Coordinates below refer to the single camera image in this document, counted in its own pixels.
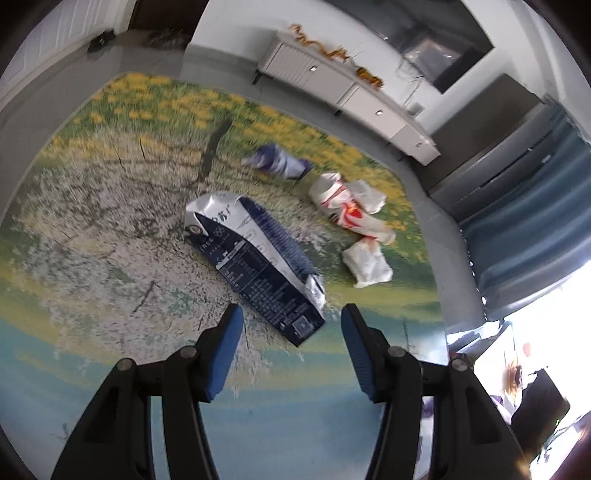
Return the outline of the dark blue milk carton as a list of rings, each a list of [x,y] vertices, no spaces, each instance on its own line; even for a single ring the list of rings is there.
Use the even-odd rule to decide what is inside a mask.
[[[195,250],[236,293],[295,347],[325,324],[325,288],[301,246],[263,206],[226,191],[206,193],[184,210]]]

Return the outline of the white crumpled paper bag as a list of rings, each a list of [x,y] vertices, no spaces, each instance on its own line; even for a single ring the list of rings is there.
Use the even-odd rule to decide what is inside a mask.
[[[390,282],[393,270],[376,239],[363,238],[342,252],[342,262],[356,278],[356,288]]]

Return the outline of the white crumpled tissue bag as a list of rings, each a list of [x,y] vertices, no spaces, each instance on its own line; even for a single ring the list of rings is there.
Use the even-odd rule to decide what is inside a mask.
[[[348,182],[346,186],[356,203],[370,215],[379,213],[386,204],[387,196],[365,180]]]

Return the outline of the red white crumpled bag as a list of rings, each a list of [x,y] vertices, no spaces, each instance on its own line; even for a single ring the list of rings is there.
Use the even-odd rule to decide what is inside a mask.
[[[352,191],[342,182],[339,173],[328,172],[318,176],[308,195],[312,203],[332,223],[386,245],[396,240],[396,233],[385,222],[374,218],[360,207]]]

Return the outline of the blue curtain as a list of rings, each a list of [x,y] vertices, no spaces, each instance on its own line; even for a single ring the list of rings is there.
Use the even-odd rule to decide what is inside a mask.
[[[550,152],[500,199],[460,224],[488,320],[555,288],[590,259],[590,143],[559,103]]]

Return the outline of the purple crumpled wrapper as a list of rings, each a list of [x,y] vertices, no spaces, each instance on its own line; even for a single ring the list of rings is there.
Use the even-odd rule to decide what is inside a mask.
[[[294,157],[276,144],[259,146],[252,155],[242,159],[242,166],[287,180],[301,180],[312,169],[310,160]]]

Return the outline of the grey refrigerator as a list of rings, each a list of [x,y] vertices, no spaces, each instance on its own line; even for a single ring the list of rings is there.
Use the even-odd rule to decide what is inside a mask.
[[[556,150],[560,103],[503,74],[434,134],[440,156],[413,165],[427,195],[457,222],[533,175]]]

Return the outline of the white router box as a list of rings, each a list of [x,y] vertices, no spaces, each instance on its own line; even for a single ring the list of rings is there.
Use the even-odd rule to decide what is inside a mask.
[[[423,106],[422,106],[420,103],[418,103],[418,102],[414,102],[414,103],[412,103],[412,104],[411,104],[411,105],[408,107],[408,109],[407,109],[407,112],[408,112],[408,113],[409,113],[411,116],[413,116],[413,117],[416,117],[416,116],[417,116],[417,115],[419,115],[419,114],[420,114],[420,113],[421,113],[423,110],[424,110],[424,107],[423,107]]]

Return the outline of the white tv cabinet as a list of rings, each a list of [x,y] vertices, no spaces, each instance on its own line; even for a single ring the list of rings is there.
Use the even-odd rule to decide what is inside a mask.
[[[353,62],[332,61],[314,47],[304,47],[294,33],[278,32],[256,66],[256,77],[283,81],[332,105],[381,135],[421,165],[440,156],[435,141],[407,111],[390,97],[356,77]]]

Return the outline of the golden tiger figurine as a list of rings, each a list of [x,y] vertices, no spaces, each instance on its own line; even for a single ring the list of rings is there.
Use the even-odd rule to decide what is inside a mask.
[[[380,90],[384,87],[383,79],[373,75],[372,73],[367,71],[365,67],[356,68],[355,73],[356,77],[358,77],[360,80],[363,80],[363,82],[366,82],[375,89]]]

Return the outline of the golden dragon figurine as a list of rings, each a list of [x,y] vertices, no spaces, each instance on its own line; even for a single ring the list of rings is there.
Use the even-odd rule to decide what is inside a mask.
[[[308,35],[304,33],[303,26],[300,24],[290,24],[288,29],[294,33],[294,39],[297,41],[297,43],[300,43],[301,46],[304,47],[314,47],[318,50],[318,53],[325,58],[328,58],[332,61],[341,60],[342,62],[346,62],[349,60],[349,58],[351,58],[349,56],[349,52],[346,51],[344,47],[329,49],[325,46],[325,44],[322,44],[322,42],[308,37]]]

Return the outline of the brown shoes by door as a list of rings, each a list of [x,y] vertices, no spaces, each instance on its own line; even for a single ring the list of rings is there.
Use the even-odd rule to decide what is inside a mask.
[[[151,32],[146,38],[146,45],[161,50],[184,50],[189,37],[180,30],[159,30]]]

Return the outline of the black shoes on floor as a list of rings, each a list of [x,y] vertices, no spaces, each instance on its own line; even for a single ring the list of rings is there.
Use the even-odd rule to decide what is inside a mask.
[[[95,53],[107,46],[112,40],[116,38],[113,30],[105,30],[101,34],[94,37],[87,48],[88,53]]]

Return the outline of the dark brown entrance door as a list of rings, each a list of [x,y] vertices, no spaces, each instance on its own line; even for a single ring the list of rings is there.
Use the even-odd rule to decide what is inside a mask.
[[[144,46],[151,32],[164,29],[180,30],[190,42],[208,3],[208,0],[139,0],[135,2],[128,29],[145,33]]]

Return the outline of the white shoe cabinet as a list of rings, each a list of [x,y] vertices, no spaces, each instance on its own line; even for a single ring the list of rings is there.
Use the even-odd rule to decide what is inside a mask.
[[[1,97],[105,30],[127,29],[134,1],[61,1],[24,39],[1,76]]]

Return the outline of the wall mounted black television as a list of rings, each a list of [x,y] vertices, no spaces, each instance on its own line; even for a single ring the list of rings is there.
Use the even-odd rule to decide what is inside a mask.
[[[459,0],[335,0],[332,6],[391,45],[440,93],[493,50]]]

